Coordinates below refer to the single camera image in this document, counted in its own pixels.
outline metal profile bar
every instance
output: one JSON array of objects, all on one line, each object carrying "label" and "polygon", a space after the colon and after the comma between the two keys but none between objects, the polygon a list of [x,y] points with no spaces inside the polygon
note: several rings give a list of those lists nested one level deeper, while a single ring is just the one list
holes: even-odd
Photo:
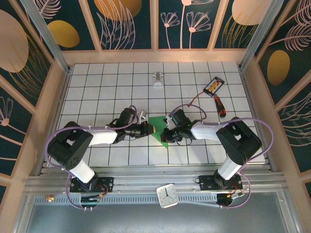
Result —
[{"label": "metal profile bar", "polygon": [[265,15],[262,18],[261,23],[258,25],[251,41],[249,42],[244,56],[241,60],[241,70],[245,70],[252,60],[257,48],[259,47],[261,41],[263,40],[264,36],[268,32],[269,28],[271,27],[275,17],[277,16],[279,10],[282,7],[284,0],[273,0],[271,1],[268,10],[266,11]]},{"label": "metal profile bar", "polygon": [[48,29],[47,24],[45,23],[44,19],[41,17],[34,1],[30,0],[20,0],[21,4],[25,8],[27,14],[29,15],[30,19],[34,23],[37,30],[40,32],[42,38],[44,39],[45,43],[49,47],[51,53],[54,55],[55,59],[58,61],[60,67],[65,73],[69,72],[69,65],[67,64],[59,46],[57,45],[56,41],[54,40],[53,35],[51,34],[50,30]]}]

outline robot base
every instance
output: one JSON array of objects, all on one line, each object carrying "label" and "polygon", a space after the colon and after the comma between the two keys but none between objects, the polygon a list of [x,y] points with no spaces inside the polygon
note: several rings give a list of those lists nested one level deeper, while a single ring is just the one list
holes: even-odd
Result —
[{"label": "robot base", "polygon": [[218,184],[216,184],[214,175],[199,176],[201,191],[235,190],[235,186],[232,183],[234,183],[238,189],[243,189],[241,177],[239,175],[234,175],[224,187],[220,187]]}]

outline brass knob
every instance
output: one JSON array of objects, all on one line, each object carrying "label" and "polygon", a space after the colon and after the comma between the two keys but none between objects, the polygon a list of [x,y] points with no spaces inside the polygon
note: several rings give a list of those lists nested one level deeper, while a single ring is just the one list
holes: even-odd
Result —
[{"label": "brass knob", "polygon": [[48,202],[52,202],[55,199],[55,196],[53,194],[45,195],[45,199],[48,200]]}]

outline red cable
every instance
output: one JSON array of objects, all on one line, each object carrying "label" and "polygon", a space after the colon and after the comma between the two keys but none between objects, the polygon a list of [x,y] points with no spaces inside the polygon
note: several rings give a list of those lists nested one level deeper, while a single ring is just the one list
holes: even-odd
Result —
[{"label": "red cable", "polygon": [[198,94],[196,97],[193,98],[193,100],[189,103],[188,107],[190,107],[190,105],[194,102],[194,100],[201,94],[203,94],[204,91],[202,91],[200,94]]}]

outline white tile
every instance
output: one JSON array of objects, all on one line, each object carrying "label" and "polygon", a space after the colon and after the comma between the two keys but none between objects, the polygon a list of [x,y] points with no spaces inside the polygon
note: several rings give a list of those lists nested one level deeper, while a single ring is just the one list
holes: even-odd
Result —
[{"label": "white tile", "polygon": [[149,63],[149,73],[163,72],[162,62],[150,62]]},{"label": "white tile", "polygon": [[223,84],[221,88],[219,88],[216,92],[216,94],[221,97],[231,97],[229,92],[229,87],[227,84]]},{"label": "white tile", "polygon": [[[183,98],[182,102],[183,102],[183,104],[189,104],[192,100],[193,100],[193,98]],[[192,104],[199,106],[198,98],[196,98]],[[185,113],[198,113],[198,112],[200,112],[200,109],[193,107],[193,106],[189,106],[189,107],[183,106],[183,110]]]},{"label": "white tile", "polygon": [[116,147],[110,149],[109,166],[128,165],[128,147]]},{"label": "white tile", "polygon": [[114,114],[121,113],[125,108],[131,105],[131,100],[116,100]]},{"label": "white tile", "polygon": [[217,112],[214,98],[199,98],[200,107],[205,112]]},{"label": "white tile", "polygon": [[72,75],[69,87],[85,86],[86,75]]},{"label": "white tile", "polygon": [[167,113],[170,113],[174,108],[182,104],[181,99],[166,99],[165,102]]},{"label": "white tile", "polygon": [[113,114],[114,100],[99,100],[96,114]]},{"label": "white tile", "polygon": [[79,115],[78,125],[81,126],[94,126],[96,115]]},{"label": "white tile", "polygon": [[148,146],[148,137],[141,137],[136,140],[131,138],[130,147],[147,147]]},{"label": "white tile", "polygon": [[132,86],[133,75],[132,74],[119,74],[117,86]]},{"label": "white tile", "polygon": [[132,87],[131,86],[117,86],[116,99],[131,99]]},{"label": "white tile", "polygon": [[178,62],[179,73],[193,73],[192,62]]},{"label": "white tile", "polygon": [[[236,112],[236,115],[238,118],[244,118],[244,117],[253,117],[251,112]],[[244,123],[250,127],[255,126],[254,122],[252,120],[244,120]]]},{"label": "white tile", "polygon": [[148,86],[148,74],[134,74],[133,86]]},{"label": "white tile", "polygon": [[81,100],[65,101],[63,114],[64,115],[77,115],[79,114]]},{"label": "white tile", "polygon": [[105,63],[103,74],[117,74],[119,63]]},{"label": "white tile", "polygon": [[101,86],[116,86],[117,85],[117,74],[104,74],[102,77]]},{"label": "white tile", "polygon": [[165,113],[165,100],[164,99],[149,100],[149,113]]},{"label": "white tile", "polygon": [[148,165],[148,147],[130,148],[129,165]]},{"label": "white tile", "polygon": [[195,85],[181,86],[182,98],[194,98],[197,94],[198,94],[198,91]]},{"label": "white tile", "polygon": [[148,100],[132,100],[132,105],[134,105],[137,108],[137,111],[145,110],[148,111]]},{"label": "white tile", "polygon": [[92,148],[89,166],[108,166],[109,148]]},{"label": "white tile", "polygon": [[82,160],[88,164],[88,161],[89,161],[89,155],[91,153],[91,148],[87,148],[86,152],[84,153],[83,157],[82,157]]},{"label": "white tile", "polygon": [[59,121],[59,125],[58,125],[58,128],[59,129],[62,129],[64,128],[64,126],[70,122],[70,121],[74,121],[77,123],[78,121],[78,115],[62,115],[60,117],[60,121]]},{"label": "white tile", "polygon": [[220,101],[223,103],[223,106],[225,107],[226,112],[234,112],[231,98],[220,98]]},{"label": "white tile", "polygon": [[226,112],[225,117],[224,118],[220,118],[220,122],[225,122],[225,121],[231,120],[234,117],[235,117],[235,113],[234,112]]},{"label": "white tile", "polygon": [[102,86],[99,99],[100,100],[114,100],[116,95],[116,87],[115,86]]},{"label": "white tile", "polygon": [[82,100],[83,87],[69,87],[66,100]]},{"label": "white tile", "polygon": [[155,147],[155,146],[162,147],[162,144],[157,139],[155,139],[155,137],[153,137],[152,135],[148,137],[149,137],[149,147]]},{"label": "white tile", "polygon": [[210,83],[210,74],[209,73],[195,73],[195,80],[197,85],[207,86]]},{"label": "white tile", "polygon": [[133,99],[147,99],[148,98],[148,86],[133,86]]},{"label": "white tile", "polygon": [[196,73],[209,72],[207,62],[194,62],[193,68]]},{"label": "white tile", "polygon": [[216,73],[210,73],[210,80],[212,81],[214,78],[220,78],[227,84],[227,79],[225,78],[225,73],[224,72],[216,72]]},{"label": "white tile", "polygon": [[180,85],[179,74],[164,74],[164,84],[165,85]]},{"label": "white tile", "polygon": [[98,100],[100,87],[86,87],[83,92],[83,100]]},{"label": "white tile", "polygon": [[134,63],[134,74],[147,74],[148,63]]},{"label": "white tile", "polygon": [[149,165],[168,164],[168,154],[165,147],[149,147]]},{"label": "white tile", "polygon": [[189,164],[207,164],[206,146],[188,146]]},{"label": "white tile", "polygon": [[195,84],[194,73],[181,73],[179,77],[181,85]]},{"label": "white tile", "polygon": [[89,64],[87,74],[102,74],[104,69],[103,64]]},{"label": "white tile", "polygon": [[230,84],[228,86],[232,97],[246,97],[242,84]]},{"label": "white tile", "polygon": [[223,62],[225,72],[239,72],[236,62]]},{"label": "white tile", "polygon": [[221,62],[209,62],[208,68],[210,72],[223,72],[223,64]]},{"label": "white tile", "polygon": [[226,78],[227,78],[227,83],[228,84],[242,84],[242,80],[240,77],[239,73],[227,73],[225,74]]},{"label": "white tile", "polygon": [[88,65],[89,64],[75,64],[72,74],[87,74]]},{"label": "white tile", "polygon": [[102,82],[101,74],[88,75],[86,78],[86,86],[101,86],[101,82]]},{"label": "white tile", "polygon": [[241,112],[250,111],[247,98],[232,98],[232,101],[233,101],[235,111],[241,111]]},{"label": "white tile", "polygon": [[187,147],[169,147],[169,164],[188,164]]},{"label": "white tile", "polygon": [[177,62],[165,62],[164,73],[178,73],[178,63]]},{"label": "white tile", "polygon": [[222,145],[207,145],[207,157],[210,164],[221,164],[227,155]]},{"label": "white tile", "polygon": [[165,86],[165,98],[181,98],[180,86]]},{"label": "white tile", "polygon": [[113,120],[113,114],[97,114],[95,120],[96,127],[103,127]]},{"label": "white tile", "polygon": [[96,114],[98,100],[83,100],[80,114]]},{"label": "white tile", "polygon": [[133,63],[119,63],[119,74],[133,74]]},{"label": "white tile", "polygon": [[164,88],[149,86],[150,99],[164,99]]}]

